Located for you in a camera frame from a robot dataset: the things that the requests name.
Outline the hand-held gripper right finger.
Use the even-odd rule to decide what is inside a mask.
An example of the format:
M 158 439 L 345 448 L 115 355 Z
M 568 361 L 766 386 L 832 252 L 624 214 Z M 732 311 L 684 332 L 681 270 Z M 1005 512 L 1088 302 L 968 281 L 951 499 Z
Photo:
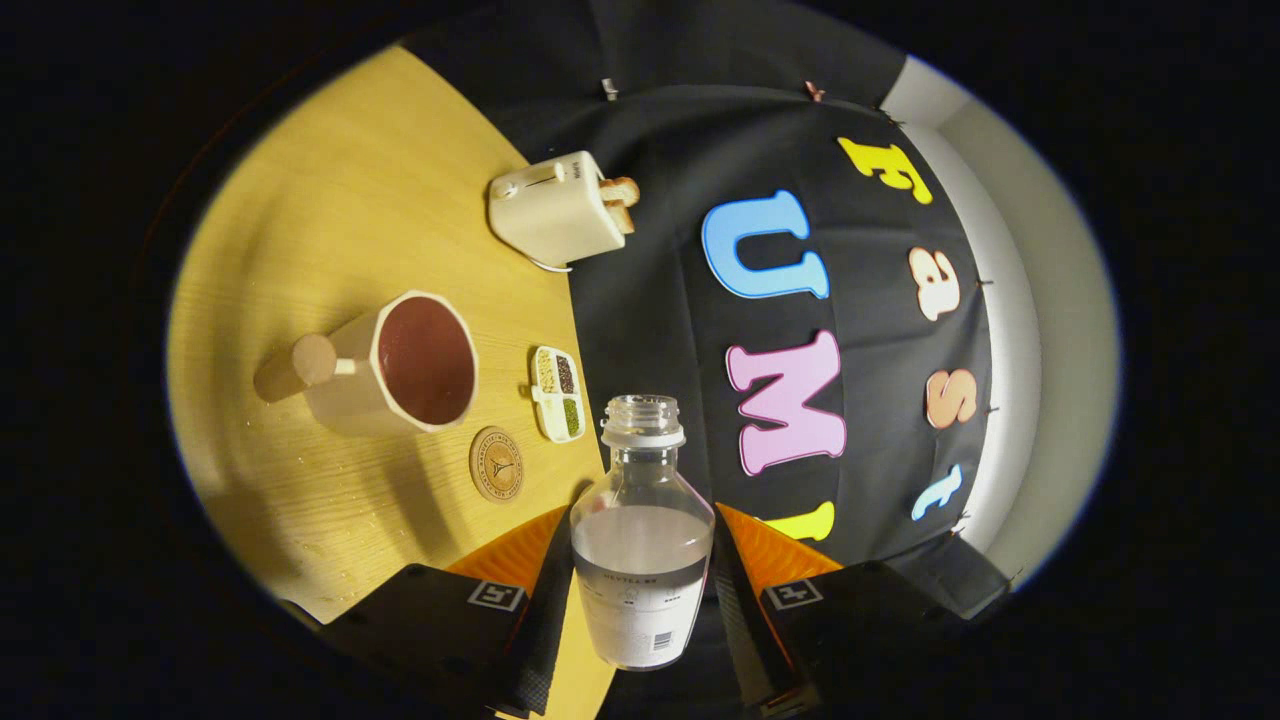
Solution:
M 754 719 L 882 717 L 959 666 L 1011 582 L 957 534 L 844 566 L 726 503 L 713 573 Z

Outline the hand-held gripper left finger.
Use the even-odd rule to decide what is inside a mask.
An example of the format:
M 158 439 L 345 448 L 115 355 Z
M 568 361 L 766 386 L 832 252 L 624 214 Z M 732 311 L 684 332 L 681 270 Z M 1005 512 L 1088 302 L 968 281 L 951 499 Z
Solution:
M 452 719 L 543 715 L 573 560 L 570 507 L 544 512 L 445 569 L 403 566 L 329 623 L 285 610 L 334 651 Z

